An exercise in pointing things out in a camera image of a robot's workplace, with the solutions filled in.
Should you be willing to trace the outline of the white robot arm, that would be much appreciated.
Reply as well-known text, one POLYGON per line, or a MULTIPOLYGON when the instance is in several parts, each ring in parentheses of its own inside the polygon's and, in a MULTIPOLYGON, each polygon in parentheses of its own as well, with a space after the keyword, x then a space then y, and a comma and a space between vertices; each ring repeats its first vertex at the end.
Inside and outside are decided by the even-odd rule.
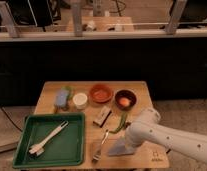
POLYGON ((161 115, 154 108, 145 108, 125 131, 125 144, 139 147, 149 141, 207 164, 207 136, 162 126, 161 115))

